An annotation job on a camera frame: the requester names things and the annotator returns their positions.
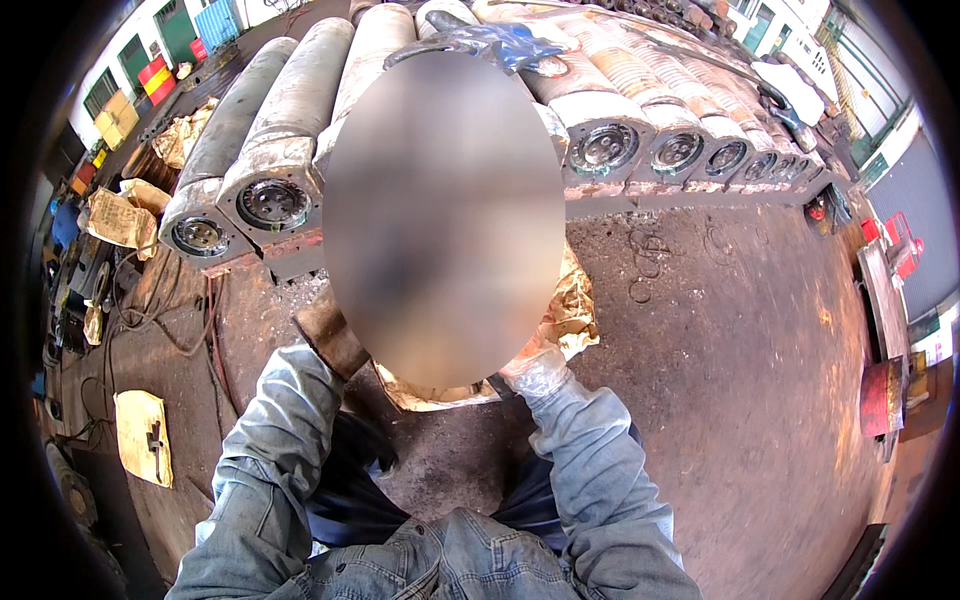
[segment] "dirty floor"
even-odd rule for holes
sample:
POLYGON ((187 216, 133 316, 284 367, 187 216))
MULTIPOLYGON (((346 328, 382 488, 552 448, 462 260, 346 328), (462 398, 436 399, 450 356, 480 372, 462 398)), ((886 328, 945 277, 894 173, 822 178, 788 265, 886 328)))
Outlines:
MULTIPOLYGON (((593 281, 600 344, 570 367, 608 386, 644 438, 647 468, 676 511, 676 543, 708 598, 816 598, 859 539, 876 501, 880 448, 859 433, 866 329, 841 237, 820 240, 797 207, 696 208, 582 219, 567 238, 593 281)), ((134 303, 158 275, 152 261, 134 303)), ((203 328, 202 276, 170 258, 157 295, 180 277, 160 321, 181 348, 203 328)), ((242 410, 290 316, 316 294, 305 276, 275 287, 254 269, 226 277, 216 326, 233 403, 242 410)), ((166 400, 175 473, 162 489, 128 476, 161 577, 176 578, 193 525, 209 511, 211 471, 235 414, 203 354, 179 355, 157 327, 112 341, 117 390, 166 400)), ((104 374, 104 350, 64 366, 64 398, 104 374)), ((109 403, 84 386, 91 414, 109 403)), ((520 399, 400 413, 365 368, 348 401, 373 416, 401 465, 381 482, 406 511, 491 512, 533 429, 520 399)), ((96 448, 115 452, 109 435, 96 448)))

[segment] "hand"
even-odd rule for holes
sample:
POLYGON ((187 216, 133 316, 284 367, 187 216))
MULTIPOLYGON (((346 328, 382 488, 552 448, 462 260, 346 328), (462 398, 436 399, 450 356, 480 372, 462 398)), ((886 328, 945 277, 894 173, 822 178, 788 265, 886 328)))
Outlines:
POLYGON ((552 315, 547 314, 527 345, 500 370, 507 385, 528 400, 550 396, 569 373, 564 353, 550 341, 553 325, 552 315))
POLYGON ((316 298, 297 311, 293 322, 313 351, 344 381, 370 359, 340 312, 329 281, 316 298))
POLYGON ((437 33, 391 54, 383 61, 384 69, 418 54, 452 50, 483 59, 507 75, 527 69, 545 77, 560 77, 568 67, 553 57, 580 49, 579 40, 546 21, 470 25, 445 11, 430 11, 426 20, 437 33), (546 38, 535 36, 532 29, 546 38))

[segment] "cardboard box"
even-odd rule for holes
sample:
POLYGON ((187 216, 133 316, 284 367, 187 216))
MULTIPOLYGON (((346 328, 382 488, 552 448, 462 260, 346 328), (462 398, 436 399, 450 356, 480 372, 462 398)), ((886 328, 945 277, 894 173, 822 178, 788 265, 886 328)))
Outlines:
POLYGON ((114 151, 127 139, 139 120, 140 116, 136 113, 136 109, 127 100, 123 90, 118 89, 93 120, 93 125, 104 138, 107 147, 114 151))

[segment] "clear plastic glove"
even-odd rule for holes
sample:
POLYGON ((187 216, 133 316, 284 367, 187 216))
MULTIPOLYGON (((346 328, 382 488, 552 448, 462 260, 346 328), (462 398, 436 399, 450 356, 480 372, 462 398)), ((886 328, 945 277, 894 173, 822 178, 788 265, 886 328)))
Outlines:
POLYGON ((547 337, 552 327, 553 323, 544 319, 527 345, 500 370, 507 385, 528 401, 550 396, 570 373, 564 353, 547 337))
POLYGON ((531 27, 520 23, 470 25, 445 11, 430 11, 426 20, 437 33, 392 53, 383 61, 384 69, 418 54, 454 51, 485 60, 507 75, 527 69, 546 77, 560 77, 567 67, 554 57, 578 49, 571 44, 579 46, 575 39, 569 42, 569 36, 556 43, 536 36, 531 27))

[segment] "red machine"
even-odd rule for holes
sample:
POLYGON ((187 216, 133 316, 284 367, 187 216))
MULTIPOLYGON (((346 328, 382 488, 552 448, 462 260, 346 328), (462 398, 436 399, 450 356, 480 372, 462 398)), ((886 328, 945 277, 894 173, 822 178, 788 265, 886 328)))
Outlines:
MULTIPOLYGON (((924 240, 913 236, 913 233, 910 232, 910 226, 906 223, 906 217, 903 216, 902 212, 898 212, 890 217, 884 224, 884 227, 887 230, 887 235, 890 237, 892 245, 897 244, 902 239, 908 239, 912 242, 909 258, 897 269, 897 275, 900 276, 900 279, 906 279, 908 275, 916 271, 917 267, 920 266, 920 255, 924 253, 924 240)), ((873 219, 864 220, 860 223, 860 228, 863 229, 863 235, 867 238, 868 244, 880 237, 880 231, 876 227, 876 221, 873 219)))

